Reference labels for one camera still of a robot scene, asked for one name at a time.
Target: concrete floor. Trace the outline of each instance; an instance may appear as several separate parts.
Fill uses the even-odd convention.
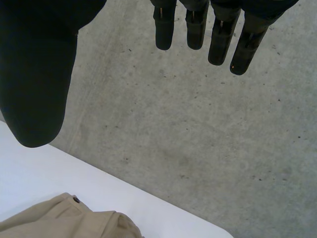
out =
[[[154,42],[149,0],[109,0],[79,33],[63,128],[53,146],[235,238],[317,233],[317,3],[270,27],[243,76],[187,47]]]

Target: white table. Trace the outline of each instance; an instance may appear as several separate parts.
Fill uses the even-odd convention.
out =
[[[20,145],[0,121],[0,221],[63,192],[128,215],[145,238],[233,238],[225,230],[50,145]]]

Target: khaki pants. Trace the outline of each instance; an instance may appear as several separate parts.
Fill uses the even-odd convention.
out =
[[[0,238],[141,238],[124,214],[93,212],[64,193],[0,223]]]

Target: hand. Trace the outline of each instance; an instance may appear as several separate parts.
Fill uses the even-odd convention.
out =
[[[187,9],[187,45],[199,50],[204,42],[209,0],[180,0]],[[268,27],[298,0],[211,0],[215,20],[208,61],[222,65],[227,55],[241,9],[245,23],[230,64],[230,71],[244,74]],[[168,50],[172,43],[176,0],[151,0],[156,26],[156,46]]]

